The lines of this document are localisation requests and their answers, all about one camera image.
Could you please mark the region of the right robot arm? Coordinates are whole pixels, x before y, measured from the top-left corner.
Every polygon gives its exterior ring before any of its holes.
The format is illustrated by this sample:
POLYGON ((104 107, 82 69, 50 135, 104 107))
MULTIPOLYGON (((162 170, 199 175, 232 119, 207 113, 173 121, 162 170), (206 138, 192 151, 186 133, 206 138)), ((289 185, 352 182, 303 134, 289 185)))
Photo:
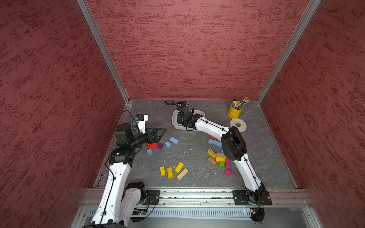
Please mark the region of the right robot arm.
POLYGON ((246 142, 238 128, 224 127, 209 121, 202 115, 190 110, 185 101, 178 102, 177 123, 187 130, 205 132, 221 142, 223 154, 237 166, 245 184, 246 198, 252 205, 260 205, 264 200, 266 188, 256 175, 248 158, 246 142))

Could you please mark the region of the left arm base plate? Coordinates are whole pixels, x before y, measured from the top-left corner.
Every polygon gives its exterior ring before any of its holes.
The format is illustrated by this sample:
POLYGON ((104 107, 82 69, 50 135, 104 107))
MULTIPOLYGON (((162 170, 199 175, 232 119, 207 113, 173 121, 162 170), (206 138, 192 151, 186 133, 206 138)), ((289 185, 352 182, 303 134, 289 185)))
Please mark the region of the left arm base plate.
POLYGON ((146 190, 146 197, 144 198, 142 205, 145 205, 145 206, 158 205, 159 198, 160 198, 160 190, 146 190))

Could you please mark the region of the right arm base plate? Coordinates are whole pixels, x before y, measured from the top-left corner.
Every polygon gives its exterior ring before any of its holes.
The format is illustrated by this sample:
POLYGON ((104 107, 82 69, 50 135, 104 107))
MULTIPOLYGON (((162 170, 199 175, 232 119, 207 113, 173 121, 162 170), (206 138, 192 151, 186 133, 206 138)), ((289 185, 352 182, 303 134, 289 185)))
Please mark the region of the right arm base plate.
POLYGON ((271 206, 272 201, 268 191, 252 192, 252 191, 232 191, 233 200, 236 206, 271 206))

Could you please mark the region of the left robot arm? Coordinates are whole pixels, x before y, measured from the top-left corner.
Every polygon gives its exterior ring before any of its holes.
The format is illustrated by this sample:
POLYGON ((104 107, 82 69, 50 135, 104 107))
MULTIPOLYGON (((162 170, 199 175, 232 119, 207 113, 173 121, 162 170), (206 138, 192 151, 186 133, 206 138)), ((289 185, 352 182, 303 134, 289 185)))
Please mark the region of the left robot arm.
POLYGON ((165 132, 166 128, 146 128, 143 132, 137 130, 137 133, 134 133, 130 123, 117 126, 117 148, 112 151, 106 162, 109 175, 103 196, 90 224, 85 225, 85 228, 128 226, 135 207, 147 197, 143 182, 125 184, 136 156, 136 149, 146 143, 159 143, 165 132))

